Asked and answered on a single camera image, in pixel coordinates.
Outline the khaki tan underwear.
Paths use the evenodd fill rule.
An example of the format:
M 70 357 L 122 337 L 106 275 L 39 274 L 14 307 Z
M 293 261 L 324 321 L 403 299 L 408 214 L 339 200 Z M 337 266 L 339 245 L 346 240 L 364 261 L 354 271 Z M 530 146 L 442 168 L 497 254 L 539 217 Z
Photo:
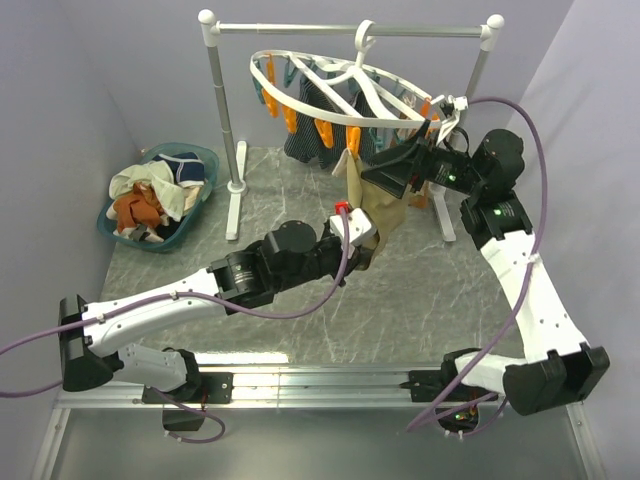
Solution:
M 363 260 L 357 267 L 366 270 L 386 247 L 392 232 L 406 218 L 409 204 L 408 189 L 401 198 L 396 198 L 378 186 L 361 178 L 364 164 L 358 155 L 353 156 L 345 148 L 334 167 L 334 176 L 346 176 L 347 201 L 353 208 L 360 208 L 376 227 L 376 233 L 362 244 Z

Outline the white round clip hanger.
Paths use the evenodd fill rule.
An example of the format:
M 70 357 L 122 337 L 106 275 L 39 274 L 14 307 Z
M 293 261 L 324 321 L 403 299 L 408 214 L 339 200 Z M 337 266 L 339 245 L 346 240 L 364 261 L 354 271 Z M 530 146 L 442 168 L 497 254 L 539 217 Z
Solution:
M 250 73 L 272 117 L 283 115 L 287 130 L 296 131 L 296 114 L 327 123 L 345 125 L 351 137 L 355 129 L 415 130 L 427 125 L 430 101 L 436 97 L 397 74 L 366 63 L 367 54 L 381 36 L 399 36 L 364 20 L 347 29 L 354 35 L 352 60 L 292 50 L 262 50 L 250 60 Z M 333 103 L 335 113 L 298 100 L 302 79 L 315 84 Z

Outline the navy blue bear underwear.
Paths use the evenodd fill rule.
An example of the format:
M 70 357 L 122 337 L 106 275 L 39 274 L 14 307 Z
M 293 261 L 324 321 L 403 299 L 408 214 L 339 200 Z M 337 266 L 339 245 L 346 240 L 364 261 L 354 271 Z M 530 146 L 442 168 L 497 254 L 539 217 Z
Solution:
M 153 161 L 164 162 L 172 172 L 174 183 L 182 188 L 203 186 L 206 182 L 205 165 L 194 152 L 159 154 Z

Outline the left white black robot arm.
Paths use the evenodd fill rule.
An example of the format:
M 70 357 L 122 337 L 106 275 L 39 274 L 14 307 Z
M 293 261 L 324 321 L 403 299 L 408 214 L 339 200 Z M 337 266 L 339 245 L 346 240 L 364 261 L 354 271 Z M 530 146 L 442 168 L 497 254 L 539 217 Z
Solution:
M 215 311 L 262 318 L 277 294 L 326 276 L 338 288 L 370 260 L 364 245 L 377 232 L 360 208 L 331 216 L 321 235 L 292 220 L 173 283 L 110 302 L 67 297 L 59 308 L 62 388 L 84 392 L 116 380 L 198 400 L 209 390 L 194 353 L 144 347 L 143 337 Z

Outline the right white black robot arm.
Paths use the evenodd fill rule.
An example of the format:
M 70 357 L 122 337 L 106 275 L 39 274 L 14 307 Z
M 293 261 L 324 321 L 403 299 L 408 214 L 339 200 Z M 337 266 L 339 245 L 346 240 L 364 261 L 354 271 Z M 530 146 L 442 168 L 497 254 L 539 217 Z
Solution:
M 515 192 L 523 152 L 523 140 L 505 129 L 487 133 L 474 153 L 439 147 L 420 129 L 376 154 L 361 177 L 394 197 L 421 180 L 464 194 L 463 225 L 515 313 L 524 356 L 456 352 L 444 362 L 440 385 L 455 400 L 475 387 L 492 391 L 528 416 L 585 400 L 610 358 L 575 326 L 538 254 L 539 231 Z

